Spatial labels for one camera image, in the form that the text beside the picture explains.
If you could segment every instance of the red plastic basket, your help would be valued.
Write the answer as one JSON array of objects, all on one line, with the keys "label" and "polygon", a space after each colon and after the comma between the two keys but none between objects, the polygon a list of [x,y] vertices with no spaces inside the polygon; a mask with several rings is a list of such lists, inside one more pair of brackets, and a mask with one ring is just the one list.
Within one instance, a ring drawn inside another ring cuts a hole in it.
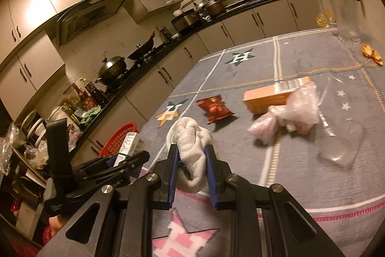
[{"label": "red plastic basket", "polygon": [[107,157],[116,155],[119,152],[120,147],[123,144],[124,138],[128,132],[138,132],[135,122],[129,122],[122,128],[120,128],[111,138],[106,145],[100,151],[99,156]]}]

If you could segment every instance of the red snack packet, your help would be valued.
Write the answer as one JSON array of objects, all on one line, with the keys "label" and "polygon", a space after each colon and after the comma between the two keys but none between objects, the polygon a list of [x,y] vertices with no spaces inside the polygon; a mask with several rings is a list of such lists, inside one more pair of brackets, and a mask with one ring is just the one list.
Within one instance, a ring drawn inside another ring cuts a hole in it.
[{"label": "red snack packet", "polygon": [[204,111],[206,111],[206,113],[209,115],[209,120],[207,121],[207,124],[213,123],[217,120],[226,118],[234,114],[226,108],[226,106],[222,102],[222,97],[220,95],[199,99],[196,101],[196,104],[201,107]]}]

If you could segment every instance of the countertop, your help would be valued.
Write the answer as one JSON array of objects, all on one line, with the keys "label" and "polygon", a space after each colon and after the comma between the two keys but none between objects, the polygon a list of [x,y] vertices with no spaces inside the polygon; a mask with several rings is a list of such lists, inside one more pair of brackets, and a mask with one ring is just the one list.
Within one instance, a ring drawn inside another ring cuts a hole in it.
[{"label": "countertop", "polygon": [[149,70],[151,70],[157,63],[159,63],[163,58],[165,58],[168,54],[170,54],[175,48],[177,48],[180,44],[182,44],[185,40],[187,40],[190,36],[199,32],[200,30],[209,27],[210,25],[214,25],[226,18],[231,16],[235,16],[243,11],[249,10],[251,8],[268,4],[270,2],[274,2],[277,0],[254,0],[247,2],[239,7],[236,7],[228,12],[225,12],[218,16],[217,18],[210,20],[209,22],[204,22],[199,27],[196,27],[190,33],[186,35],[181,35],[175,40],[167,44],[162,44],[156,48],[157,54],[156,56],[149,61],[148,63],[142,65],[140,68],[135,69],[130,76],[127,78],[126,82],[119,88],[117,93],[111,98],[110,102],[105,106],[105,108],[97,115],[97,117],[89,124],[84,133],[79,137],[76,147],[70,152],[70,159],[72,159],[84,141],[88,138],[91,132],[98,126],[98,124],[103,120],[103,118],[108,114],[108,112],[118,103],[118,101],[141,79],[143,78]]}]

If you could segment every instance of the white star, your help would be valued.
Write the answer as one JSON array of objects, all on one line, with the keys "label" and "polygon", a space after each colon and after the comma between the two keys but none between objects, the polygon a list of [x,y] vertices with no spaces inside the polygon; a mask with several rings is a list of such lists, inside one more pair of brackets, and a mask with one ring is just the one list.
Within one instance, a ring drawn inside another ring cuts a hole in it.
[{"label": "white star", "polygon": [[349,103],[345,103],[345,104],[343,104],[343,106],[342,106],[342,109],[345,109],[345,110],[349,110],[349,108],[351,108],[351,107],[349,106]]}]

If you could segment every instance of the silver bolt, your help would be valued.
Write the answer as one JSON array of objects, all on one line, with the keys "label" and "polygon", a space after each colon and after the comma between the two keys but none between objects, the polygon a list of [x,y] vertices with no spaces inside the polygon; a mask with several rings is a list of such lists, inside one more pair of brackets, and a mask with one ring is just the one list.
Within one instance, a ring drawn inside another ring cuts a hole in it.
[{"label": "silver bolt", "polygon": [[104,194],[108,194],[108,193],[112,192],[113,189],[114,188],[112,187],[112,185],[103,185],[102,186],[102,192]]},{"label": "silver bolt", "polygon": [[275,192],[275,193],[281,193],[283,191],[283,186],[280,185],[280,184],[273,184],[271,186],[271,189]]},{"label": "silver bolt", "polygon": [[158,178],[156,173],[149,173],[146,176],[147,181],[155,181]]},{"label": "silver bolt", "polygon": [[235,182],[235,181],[238,181],[239,179],[239,176],[235,173],[230,173],[228,176],[227,176],[227,180],[231,181],[231,182]]}]

